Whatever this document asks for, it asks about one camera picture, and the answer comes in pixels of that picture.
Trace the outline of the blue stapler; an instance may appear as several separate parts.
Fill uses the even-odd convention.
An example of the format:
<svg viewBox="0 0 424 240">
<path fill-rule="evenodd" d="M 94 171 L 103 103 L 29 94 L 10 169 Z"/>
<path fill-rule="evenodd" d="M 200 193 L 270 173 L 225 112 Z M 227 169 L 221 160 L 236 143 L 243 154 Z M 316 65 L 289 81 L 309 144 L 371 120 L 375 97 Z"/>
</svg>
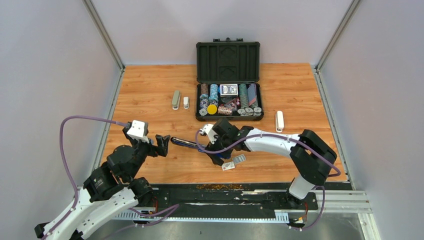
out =
<svg viewBox="0 0 424 240">
<path fill-rule="evenodd" d="M 187 147 L 187 148 L 191 148 L 191 149 L 196 149 L 201 153 L 204 153 L 203 150 L 201 150 L 197 144 L 193 141 L 189 141 L 189 140 L 185 140 L 185 139 L 181 139 L 181 138 L 177 138 L 177 137 L 171 137 L 170 138 L 170 142 L 173 143 L 174 145 L 178 145 L 178 146 L 182 146 L 182 147 Z"/>
</svg>

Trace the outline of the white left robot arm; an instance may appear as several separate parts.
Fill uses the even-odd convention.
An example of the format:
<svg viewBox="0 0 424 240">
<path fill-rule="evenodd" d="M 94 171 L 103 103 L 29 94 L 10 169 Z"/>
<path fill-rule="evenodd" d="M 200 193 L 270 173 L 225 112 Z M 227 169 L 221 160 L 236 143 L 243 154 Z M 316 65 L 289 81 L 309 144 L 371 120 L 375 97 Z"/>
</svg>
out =
<svg viewBox="0 0 424 240">
<path fill-rule="evenodd" d="M 38 224 L 40 240 L 86 240 L 99 227 L 123 210 L 153 201 L 153 188 L 145 177 L 136 175 L 147 157 L 166 157 L 170 135 L 156 135 L 157 145 L 146 136 L 135 136 L 131 127 L 123 130 L 130 145 L 120 145 L 107 156 L 77 189 L 77 197 L 51 222 Z"/>
</svg>

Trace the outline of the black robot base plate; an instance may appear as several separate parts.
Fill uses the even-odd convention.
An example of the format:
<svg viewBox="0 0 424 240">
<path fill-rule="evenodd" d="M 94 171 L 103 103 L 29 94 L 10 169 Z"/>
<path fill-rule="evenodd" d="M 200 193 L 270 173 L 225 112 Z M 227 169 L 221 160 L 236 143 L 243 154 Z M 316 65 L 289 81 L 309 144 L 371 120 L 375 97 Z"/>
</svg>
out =
<svg viewBox="0 0 424 240">
<path fill-rule="evenodd" d="M 140 212 L 165 210 L 173 205 L 175 218 L 271 219 L 275 211 L 304 215 L 318 210 L 315 193 L 304 200 L 288 196 L 289 183 L 153 184 L 148 202 L 135 206 Z"/>
</svg>

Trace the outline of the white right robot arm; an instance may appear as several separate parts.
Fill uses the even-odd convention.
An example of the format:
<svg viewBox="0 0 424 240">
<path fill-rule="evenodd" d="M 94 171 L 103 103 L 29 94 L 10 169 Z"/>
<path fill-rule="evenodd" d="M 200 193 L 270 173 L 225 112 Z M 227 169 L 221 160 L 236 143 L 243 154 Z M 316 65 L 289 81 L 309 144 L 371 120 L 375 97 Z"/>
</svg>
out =
<svg viewBox="0 0 424 240">
<path fill-rule="evenodd" d="M 291 159 L 298 176 L 290 184 L 285 201 L 292 209 L 301 207 L 307 194 L 323 186 L 328 178 L 341 175 L 335 166 L 335 151 L 309 129 L 300 134 L 282 134 L 253 126 L 237 128 L 224 118 L 214 124 L 205 124 L 197 135 L 209 139 L 203 149 L 209 155 L 246 151 L 271 153 Z"/>
</svg>

